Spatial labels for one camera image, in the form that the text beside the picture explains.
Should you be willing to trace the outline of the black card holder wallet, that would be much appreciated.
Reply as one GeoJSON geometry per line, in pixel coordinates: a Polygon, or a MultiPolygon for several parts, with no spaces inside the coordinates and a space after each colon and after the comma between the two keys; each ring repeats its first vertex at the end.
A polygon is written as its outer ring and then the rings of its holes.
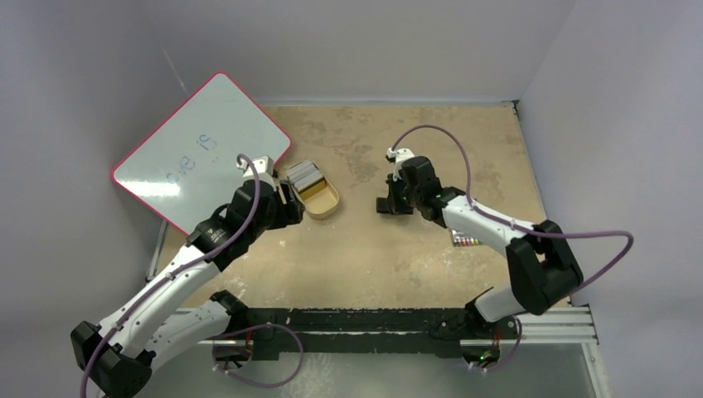
{"type": "Polygon", "coordinates": [[[412,215],[414,208],[403,198],[377,197],[376,212],[383,215],[412,215]]]}

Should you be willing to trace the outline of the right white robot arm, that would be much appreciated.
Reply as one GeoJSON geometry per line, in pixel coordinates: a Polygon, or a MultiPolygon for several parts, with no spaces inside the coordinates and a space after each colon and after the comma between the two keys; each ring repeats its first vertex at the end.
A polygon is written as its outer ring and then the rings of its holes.
{"type": "Polygon", "coordinates": [[[389,151],[386,159],[394,169],[385,180],[387,197],[376,201],[378,212],[418,211],[427,221],[480,240],[507,261],[508,286],[490,288],[465,306],[465,325],[473,336],[486,337],[506,317],[541,315],[583,283],[573,251],[553,221],[509,219],[466,192],[443,186],[430,160],[408,149],[389,151]]]}

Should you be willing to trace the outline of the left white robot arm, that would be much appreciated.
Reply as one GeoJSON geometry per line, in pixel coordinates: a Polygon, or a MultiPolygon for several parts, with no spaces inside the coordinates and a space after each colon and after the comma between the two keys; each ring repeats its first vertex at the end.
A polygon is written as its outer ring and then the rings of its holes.
{"type": "Polygon", "coordinates": [[[82,371],[79,395],[85,397],[93,383],[108,397],[133,397],[157,369],[202,340],[277,329],[272,321],[252,323],[248,307],[227,291],[213,294],[187,315],[179,316],[177,310],[188,296],[247,254],[264,232],[300,223],[303,211],[291,182],[245,181],[127,303],[98,323],[83,321],[71,331],[82,371]]]}

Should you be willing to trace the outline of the stack of credit cards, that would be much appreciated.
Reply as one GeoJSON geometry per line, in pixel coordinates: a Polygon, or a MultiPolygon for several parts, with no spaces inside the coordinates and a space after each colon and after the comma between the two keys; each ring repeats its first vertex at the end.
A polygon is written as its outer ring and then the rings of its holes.
{"type": "Polygon", "coordinates": [[[323,180],[323,174],[315,162],[306,159],[291,166],[286,172],[286,178],[297,192],[303,192],[323,180]]]}

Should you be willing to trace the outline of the beige oval card tray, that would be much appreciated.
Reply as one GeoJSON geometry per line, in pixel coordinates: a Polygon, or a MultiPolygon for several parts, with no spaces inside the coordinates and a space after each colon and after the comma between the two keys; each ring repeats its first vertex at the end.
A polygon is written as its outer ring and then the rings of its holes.
{"type": "Polygon", "coordinates": [[[296,196],[304,204],[305,211],[311,218],[316,220],[329,217],[340,204],[340,196],[337,189],[328,180],[323,171],[322,174],[323,180],[309,189],[303,192],[297,192],[294,189],[296,196]]]}

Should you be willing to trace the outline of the pack of coloured markers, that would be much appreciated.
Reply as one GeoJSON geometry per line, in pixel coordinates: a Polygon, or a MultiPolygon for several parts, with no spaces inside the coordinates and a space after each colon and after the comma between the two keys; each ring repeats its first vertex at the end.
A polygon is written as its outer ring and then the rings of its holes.
{"type": "Polygon", "coordinates": [[[482,242],[466,232],[451,230],[451,241],[454,247],[473,247],[482,245],[482,242]]]}

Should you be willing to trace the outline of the white board with pink rim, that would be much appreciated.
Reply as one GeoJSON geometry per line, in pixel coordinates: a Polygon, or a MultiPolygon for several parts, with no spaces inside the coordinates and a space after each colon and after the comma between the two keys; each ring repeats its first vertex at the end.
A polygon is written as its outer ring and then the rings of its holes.
{"type": "Polygon", "coordinates": [[[238,155],[277,161],[290,146],[290,137],[220,72],[124,158],[112,178],[189,234],[243,182],[238,155]]]}

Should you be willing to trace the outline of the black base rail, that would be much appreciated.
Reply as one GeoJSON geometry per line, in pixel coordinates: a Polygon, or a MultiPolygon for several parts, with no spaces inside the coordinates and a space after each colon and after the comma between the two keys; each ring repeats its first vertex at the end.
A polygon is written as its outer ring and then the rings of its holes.
{"type": "Polygon", "coordinates": [[[229,317],[229,337],[244,334],[257,361],[282,353],[431,354],[495,362],[517,322],[479,320],[467,308],[254,308],[227,290],[210,296],[229,317]]]}

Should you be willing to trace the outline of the aluminium frame rail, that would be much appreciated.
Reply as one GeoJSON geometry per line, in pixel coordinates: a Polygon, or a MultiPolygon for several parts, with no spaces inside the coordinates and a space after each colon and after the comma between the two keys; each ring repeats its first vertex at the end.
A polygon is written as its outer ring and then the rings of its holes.
{"type": "Polygon", "coordinates": [[[593,342],[587,308],[557,308],[542,315],[470,324],[461,308],[250,308],[254,345],[286,350],[300,341],[310,352],[429,352],[442,346],[490,346],[519,337],[536,343],[593,342]]]}

